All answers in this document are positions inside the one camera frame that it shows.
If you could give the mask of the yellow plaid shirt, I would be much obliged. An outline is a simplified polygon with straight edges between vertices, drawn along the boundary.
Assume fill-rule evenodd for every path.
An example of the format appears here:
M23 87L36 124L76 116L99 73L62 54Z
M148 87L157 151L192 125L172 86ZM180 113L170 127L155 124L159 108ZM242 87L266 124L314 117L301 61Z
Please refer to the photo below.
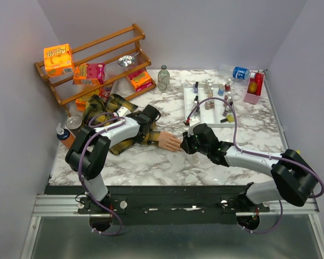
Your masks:
M130 112L135 115L139 115L141 111L138 110L138 106L125 100L118 94L111 94L107 101L104 101L97 95L92 95L86 101L85 111L83 112L83 124L88 125L90 120L102 113L114 113L117 112L121 107L127 108ZM113 155L119 155L123 151L129 149L134 144L140 145L154 145L158 146L159 141L157 140L161 134L161 131L155 131L156 123L154 122L149 129L148 134L143 139L135 140L134 138L126 139L116 145L114 145L110 152Z

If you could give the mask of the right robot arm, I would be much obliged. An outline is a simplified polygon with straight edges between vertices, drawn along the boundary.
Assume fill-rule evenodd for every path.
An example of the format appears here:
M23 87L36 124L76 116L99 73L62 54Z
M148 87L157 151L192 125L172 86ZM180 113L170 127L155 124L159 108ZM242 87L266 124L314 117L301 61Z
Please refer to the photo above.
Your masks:
M197 124L184 132L181 148L187 154L199 152L216 165L240 167L270 177L266 182L248 183L238 195L238 206L246 212L263 202L277 200L302 207L320 183L296 151L288 149L281 154L269 154L238 149L231 142L218 140L207 124Z

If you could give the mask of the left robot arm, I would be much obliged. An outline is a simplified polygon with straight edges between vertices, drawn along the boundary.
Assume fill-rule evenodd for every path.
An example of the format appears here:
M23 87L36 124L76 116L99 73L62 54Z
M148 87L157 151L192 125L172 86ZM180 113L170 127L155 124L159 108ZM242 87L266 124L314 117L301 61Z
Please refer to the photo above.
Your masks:
M121 107L109 115L113 119L95 125L97 117L94 117L81 128L65 157L66 163L78 173L82 186L90 194L90 206L97 213L105 212L109 206L109 191L101 171L110 148L127 139L145 139L153 123L160 118L160 112L151 105L138 113Z

